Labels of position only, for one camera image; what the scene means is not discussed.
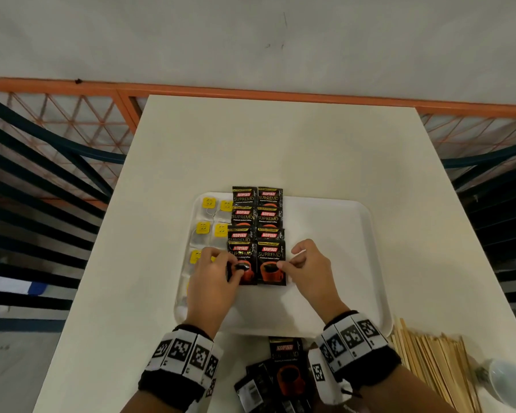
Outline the dark slatted chair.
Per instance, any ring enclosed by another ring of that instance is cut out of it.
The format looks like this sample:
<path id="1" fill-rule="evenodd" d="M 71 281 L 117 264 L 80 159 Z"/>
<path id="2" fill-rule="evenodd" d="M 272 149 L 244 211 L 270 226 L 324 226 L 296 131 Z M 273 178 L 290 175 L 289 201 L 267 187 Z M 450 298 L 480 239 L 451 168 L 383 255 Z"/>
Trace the dark slatted chair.
<path id="1" fill-rule="evenodd" d="M 516 145 L 481 155 L 442 159 L 444 169 L 468 168 L 452 181 L 499 284 L 516 281 L 516 168 L 459 189 L 516 157 Z"/>
<path id="2" fill-rule="evenodd" d="M 26 135 L 39 139 L 52 147 L 56 152 L 72 163 L 76 169 L 83 173 L 89 181 L 86 182 L 82 180 L 74 173 L 69 172 L 59 164 L 53 162 L 41 152 L 38 152 L 34 147 L 17 140 L 4 129 L 0 129 L 0 145 L 4 146 L 9 151 L 15 152 L 26 158 L 40 169 L 45 170 L 69 185 L 76 187 L 79 191 L 88 194 L 91 198 L 96 199 L 99 204 L 107 206 L 110 203 L 114 190 L 113 187 L 97 172 L 96 169 L 91 166 L 90 163 L 88 163 L 87 160 L 92 159 L 102 163 L 122 165 L 126 159 L 125 154 L 107 152 L 65 139 L 28 118 L 21 116 L 11 107 L 1 102 L 0 119 L 12 128 L 18 129 Z M 45 179 L 42 175 L 29 170 L 20 163 L 17 163 L 13 159 L 2 154 L 0 154 L 0 170 L 33 187 L 53 195 L 60 201 L 72 205 L 89 215 L 100 220 L 103 220 L 104 218 L 105 210 L 91 204 L 88 200 L 84 200 L 83 198 L 69 192 L 66 187 L 61 187 L 52 181 Z M 2 180 L 0 180 L 0 198 L 12 200 L 17 204 L 25 205 L 39 213 L 50 216 L 93 235 L 97 235 L 99 232 L 99 227 L 97 225 L 84 221 L 82 218 L 58 208 L 42 198 L 24 192 Z M 79 236 L 70 234 L 61 229 L 57 229 L 1 207 L 0 222 L 45 236 L 81 250 L 91 251 L 94 245 L 92 241 L 88 241 Z M 82 258 L 69 256 L 67 254 L 3 234 L 0 234 L 0 250 L 30 256 L 45 262 L 56 263 L 75 269 L 84 270 L 87 265 L 87 260 Z M 65 312 L 69 312 L 71 309 L 73 304 L 72 299 L 45 297 L 42 296 L 42 293 L 47 286 L 77 290 L 81 282 L 80 279 L 74 277 L 2 262 L 0 262 L 0 279 L 22 280 L 30 283 L 29 290 L 26 293 L 0 291 L 0 306 Z"/>

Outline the right wristband with marker tags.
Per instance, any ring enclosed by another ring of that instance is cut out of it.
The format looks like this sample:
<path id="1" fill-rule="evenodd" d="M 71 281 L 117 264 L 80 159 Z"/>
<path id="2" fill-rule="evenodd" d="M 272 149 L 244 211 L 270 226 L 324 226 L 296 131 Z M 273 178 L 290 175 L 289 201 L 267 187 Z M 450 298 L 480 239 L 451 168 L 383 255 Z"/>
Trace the right wristband with marker tags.
<path id="1" fill-rule="evenodd" d="M 320 400 L 340 405 L 388 378 L 402 360 L 376 325 L 349 311 L 332 319 L 308 352 L 309 368 Z"/>

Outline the orange metal mesh fence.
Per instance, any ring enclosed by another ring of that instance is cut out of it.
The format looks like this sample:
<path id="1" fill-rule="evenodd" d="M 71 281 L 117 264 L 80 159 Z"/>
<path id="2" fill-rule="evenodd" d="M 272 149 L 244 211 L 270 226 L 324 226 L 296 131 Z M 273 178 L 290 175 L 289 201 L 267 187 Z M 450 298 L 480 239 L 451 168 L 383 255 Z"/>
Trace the orange metal mesh fence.
<path id="1" fill-rule="evenodd" d="M 123 153 L 126 156 L 142 117 L 143 100 L 147 100 L 151 95 L 408 107 L 419 114 L 440 160 L 481 155 L 516 145 L 516 106 L 514 105 L 0 77 L 0 102 L 11 107 L 16 113 L 65 139 L 107 152 Z M 12 128 L 1 119 L 0 129 L 4 129 L 24 144 L 34 147 L 82 180 L 89 181 L 72 163 L 41 140 Z M 40 169 L 2 145 L 0 145 L 0 154 L 42 175 L 45 179 L 66 187 L 69 192 L 106 211 L 108 205 L 99 204 L 88 194 Z M 87 161 L 114 190 L 124 164 L 102 163 L 92 159 Z M 516 168 L 516 157 L 484 173 L 458 192 L 513 168 Z M 84 221 L 90 223 L 101 221 L 2 170 L 0 170 L 0 180 L 42 198 Z M 15 203 L 12 200 L 0 198 L 0 202 L 9 201 Z"/>

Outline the left wristband with marker tags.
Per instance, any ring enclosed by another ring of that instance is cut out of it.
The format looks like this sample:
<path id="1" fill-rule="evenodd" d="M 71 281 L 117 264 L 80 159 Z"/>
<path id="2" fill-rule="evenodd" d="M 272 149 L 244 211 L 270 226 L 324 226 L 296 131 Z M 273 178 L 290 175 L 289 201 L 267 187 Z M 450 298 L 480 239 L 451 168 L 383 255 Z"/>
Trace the left wristband with marker tags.
<path id="1" fill-rule="evenodd" d="M 210 395 L 223 349 L 201 329 L 179 325 L 166 333 L 138 382 L 138 390 L 186 411 Z"/>

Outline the white plastic tray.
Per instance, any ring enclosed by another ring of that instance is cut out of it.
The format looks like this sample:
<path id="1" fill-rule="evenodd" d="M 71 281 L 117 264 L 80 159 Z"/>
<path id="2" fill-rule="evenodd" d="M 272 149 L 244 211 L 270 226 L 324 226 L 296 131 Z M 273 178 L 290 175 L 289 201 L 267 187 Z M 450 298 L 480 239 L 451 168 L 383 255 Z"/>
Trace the white plastic tray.
<path id="1" fill-rule="evenodd" d="M 207 192 L 217 191 L 209 189 L 201 194 Z M 287 259 L 292 257 L 290 249 L 297 242 L 313 239 L 322 254 L 331 261 L 341 300 L 349 308 L 367 316 L 382 334 L 389 335 L 393 329 L 393 317 L 368 209 L 357 201 L 296 196 L 285 196 L 283 209 Z M 169 305 L 171 323 L 175 326 L 179 324 L 174 316 L 174 307 L 181 265 Z M 220 332 L 313 338 L 322 331 L 323 325 L 289 278 L 286 286 L 241 285 Z"/>

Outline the person's right hand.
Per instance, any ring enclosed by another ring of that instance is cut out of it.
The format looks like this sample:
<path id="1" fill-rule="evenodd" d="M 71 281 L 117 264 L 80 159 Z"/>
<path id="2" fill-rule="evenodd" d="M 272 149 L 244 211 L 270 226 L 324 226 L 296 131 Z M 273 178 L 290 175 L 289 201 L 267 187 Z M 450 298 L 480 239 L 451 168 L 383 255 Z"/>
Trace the person's right hand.
<path id="1" fill-rule="evenodd" d="M 325 325 L 334 319 L 349 313 L 350 308 L 344 304 L 337 292 L 331 262 L 318 249 L 311 239 L 302 240 L 293 247 L 292 259 L 302 263 L 299 280 L 292 280 L 301 295 Z"/>

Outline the rows of black coffee packets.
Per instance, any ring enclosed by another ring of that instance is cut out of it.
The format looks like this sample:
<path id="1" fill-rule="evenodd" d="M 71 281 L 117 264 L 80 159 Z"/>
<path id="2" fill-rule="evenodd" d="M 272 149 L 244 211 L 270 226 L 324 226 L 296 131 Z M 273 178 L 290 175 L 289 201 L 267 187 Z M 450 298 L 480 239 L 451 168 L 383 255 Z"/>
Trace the rows of black coffee packets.
<path id="1" fill-rule="evenodd" d="M 232 187 L 229 241 L 283 240 L 284 190 L 273 187 Z"/>

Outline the black coffee sachet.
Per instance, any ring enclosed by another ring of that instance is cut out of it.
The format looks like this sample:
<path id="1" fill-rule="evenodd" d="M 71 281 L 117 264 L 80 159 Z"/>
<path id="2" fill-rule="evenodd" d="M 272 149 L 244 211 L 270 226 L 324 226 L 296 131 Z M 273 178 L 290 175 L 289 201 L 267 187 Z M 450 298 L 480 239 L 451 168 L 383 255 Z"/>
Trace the black coffee sachet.
<path id="1" fill-rule="evenodd" d="M 287 277 L 277 265 L 285 261 L 285 241 L 277 239 L 257 240 L 257 281 L 259 284 L 286 286 Z"/>
<path id="2" fill-rule="evenodd" d="M 246 367 L 246 373 L 255 382 L 262 403 L 253 413 L 285 413 L 270 374 L 271 361 L 265 360 Z"/>
<path id="3" fill-rule="evenodd" d="M 253 241 L 227 241 L 228 252 L 233 254 L 237 262 L 232 265 L 227 264 L 227 280 L 231 280 L 232 274 L 238 270 L 243 271 L 240 285 L 256 285 L 257 284 L 257 250 L 256 243 Z"/>
<path id="4" fill-rule="evenodd" d="M 303 396 L 306 382 L 303 376 L 303 341 L 301 338 L 269 337 L 271 363 L 269 374 L 285 398 Z"/>
<path id="5" fill-rule="evenodd" d="M 264 405 L 263 398 L 252 376 L 246 375 L 235 383 L 234 390 L 245 413 L 257 413 Z"/>

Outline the person's left forearm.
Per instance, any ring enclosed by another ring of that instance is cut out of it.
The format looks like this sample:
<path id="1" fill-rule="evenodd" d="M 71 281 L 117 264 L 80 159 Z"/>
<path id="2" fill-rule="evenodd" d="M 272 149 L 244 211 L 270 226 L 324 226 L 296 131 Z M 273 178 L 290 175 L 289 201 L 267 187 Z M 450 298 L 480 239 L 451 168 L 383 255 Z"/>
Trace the person's left forearm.
<path id="1" fill-rule="evenodd" d="M 194 382 L 172 382 L 140 389 L 120 413 L 187 413 L 193 404 L 199 403 L 206 391 Z"/>

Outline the group of yellow-tagged tea bags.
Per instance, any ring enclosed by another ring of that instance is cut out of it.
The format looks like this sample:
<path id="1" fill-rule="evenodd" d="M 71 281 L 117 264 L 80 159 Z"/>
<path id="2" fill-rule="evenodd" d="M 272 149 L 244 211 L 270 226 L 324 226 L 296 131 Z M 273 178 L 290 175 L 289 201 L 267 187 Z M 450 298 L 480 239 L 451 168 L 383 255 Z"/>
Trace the group of yellow-tagged tea bags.
<path id="1" fill-rule="evenodd" d="M 233 196 L 231 193 L 207 192 L 193 203 L 188 236 L 181 265 L 174 316 L 181 323 L 187 315 L 187 286 L 195 265 L 205 247 L 227 249 L 228 225 L 231 222 Z"/>

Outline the wristband with marker tags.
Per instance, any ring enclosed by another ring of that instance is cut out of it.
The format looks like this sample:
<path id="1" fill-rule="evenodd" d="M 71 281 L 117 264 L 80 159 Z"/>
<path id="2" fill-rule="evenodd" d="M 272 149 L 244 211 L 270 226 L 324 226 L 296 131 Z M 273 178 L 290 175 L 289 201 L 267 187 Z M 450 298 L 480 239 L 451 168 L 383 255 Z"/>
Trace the wristband with marker tags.
<path id="1" fill-rule="evenodd" d="M 166 333 L 138 382 L 138 390 L 186 411 L 210 395 L 223 349 L 201 329 L 179 325 Z"/>
<path id="2" fill-rule="evenodd" d="M 388 378 L 402 360 L 376 325 L 349 311 L 332 319 L 308 352 L 309 368 L 320 400 L 340 405 Z"/>

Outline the person's right forearm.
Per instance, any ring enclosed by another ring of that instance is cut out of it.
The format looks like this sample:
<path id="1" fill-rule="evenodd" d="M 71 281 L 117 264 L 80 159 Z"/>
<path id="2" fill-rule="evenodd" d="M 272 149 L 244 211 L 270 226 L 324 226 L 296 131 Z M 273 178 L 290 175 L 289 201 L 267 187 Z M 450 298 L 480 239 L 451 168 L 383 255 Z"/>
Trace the person's right forearm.
<path id="1" fill-rule="evenodd" d="M 458 413 L 402 365 L 383 381 L 362 386 L 359 394 L 370 413 Z"/>

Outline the white ceramic cup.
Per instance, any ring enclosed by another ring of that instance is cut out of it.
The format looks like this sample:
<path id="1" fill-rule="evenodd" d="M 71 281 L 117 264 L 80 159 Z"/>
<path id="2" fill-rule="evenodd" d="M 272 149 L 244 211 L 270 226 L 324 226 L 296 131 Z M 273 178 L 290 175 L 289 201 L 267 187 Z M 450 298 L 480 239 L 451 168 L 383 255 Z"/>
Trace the white ceramic cup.
<path id="1" fill-rule="evenodd" d="M 475 368 L 474 374 L 491 396 L 516 410 L 516 364 L 489 359 Z"/>

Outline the person's left hand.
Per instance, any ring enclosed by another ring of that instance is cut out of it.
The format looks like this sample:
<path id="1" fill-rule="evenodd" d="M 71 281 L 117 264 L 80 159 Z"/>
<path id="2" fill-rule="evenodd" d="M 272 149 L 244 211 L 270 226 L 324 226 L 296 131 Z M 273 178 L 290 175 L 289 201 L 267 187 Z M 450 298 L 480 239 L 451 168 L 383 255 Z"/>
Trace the person's left hand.
<path id="1" fill-rule="evenodd" d="M 234 304 L 239 285 L 227 281 L 227 263 L 236 263 L 226 250 L 205 247 L 201 250 L 187 288 L 185 324 L 195 326 L 214 339 Z"/>

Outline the pile of wooden stir sticks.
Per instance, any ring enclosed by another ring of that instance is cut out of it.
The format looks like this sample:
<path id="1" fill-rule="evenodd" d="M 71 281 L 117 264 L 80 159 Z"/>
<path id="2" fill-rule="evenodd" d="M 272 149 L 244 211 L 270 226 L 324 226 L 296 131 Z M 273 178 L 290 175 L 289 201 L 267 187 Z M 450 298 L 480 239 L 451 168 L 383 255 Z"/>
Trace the pile of wooden stir sticks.
<path id="1" fill-rule="evenodd" d="M 396 318 L 389 342 L 405 368 L 459 413 L 483 413 L 461 336 L 423 333 Z"/>

